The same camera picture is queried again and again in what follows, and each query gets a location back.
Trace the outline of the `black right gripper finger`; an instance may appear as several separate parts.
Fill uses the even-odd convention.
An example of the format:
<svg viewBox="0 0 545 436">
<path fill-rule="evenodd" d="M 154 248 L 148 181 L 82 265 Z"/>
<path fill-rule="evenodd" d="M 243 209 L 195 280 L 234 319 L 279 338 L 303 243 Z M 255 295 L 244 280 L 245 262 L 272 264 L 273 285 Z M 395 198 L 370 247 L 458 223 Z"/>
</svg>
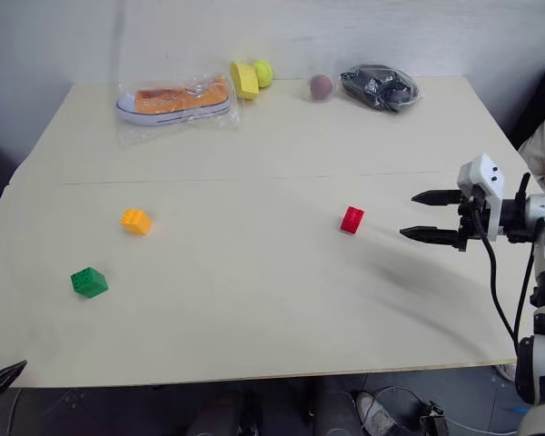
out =
<svg viewBox="0 0 545 436">
<path fill-rule="evenodd" d="M 462 199 L 461 190 L 429 190 L 414 195 L 411 200 L 429 206 L 447 206 L 460 204 Z"/>
<path fill-rule="evenodd" d="M 412 226 L 399 230 L 399 233 L 413 241 L 428 244 L 456 247 L 459 233 L 454 230 L 439 229 L 434 226 Z"/>
</svg>

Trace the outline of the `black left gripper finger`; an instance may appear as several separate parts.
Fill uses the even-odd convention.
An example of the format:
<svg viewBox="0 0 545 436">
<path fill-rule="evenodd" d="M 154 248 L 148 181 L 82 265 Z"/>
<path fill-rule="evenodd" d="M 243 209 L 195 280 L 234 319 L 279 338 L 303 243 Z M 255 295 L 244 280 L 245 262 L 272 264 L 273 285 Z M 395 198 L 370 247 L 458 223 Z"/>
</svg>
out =
<svg viewBox="0 0 545 436">
<path fill-rule="evenodd" d="M 7 391 L 12 383 L 25 369 L 27 361 L 23 360 L 0 370 L 0 396 Z"/>
</svg>

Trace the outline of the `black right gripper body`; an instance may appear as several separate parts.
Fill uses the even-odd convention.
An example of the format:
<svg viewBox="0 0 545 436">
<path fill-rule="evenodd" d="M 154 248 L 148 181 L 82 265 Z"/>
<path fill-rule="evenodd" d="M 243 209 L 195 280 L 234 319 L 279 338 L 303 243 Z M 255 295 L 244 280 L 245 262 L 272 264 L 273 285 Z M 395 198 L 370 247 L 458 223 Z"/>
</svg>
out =
<svg viewBox="0 0 545 436">
<path fill-rule="evenodd" d="M 484 192 L 474 187 L 470 197 L 463 195 L 458 207 L 460 216 L 457 240 L 453 247 L 465 252 L 471 239 L 480 239 L 487 232 L 487 211 Z"/>
</svg>

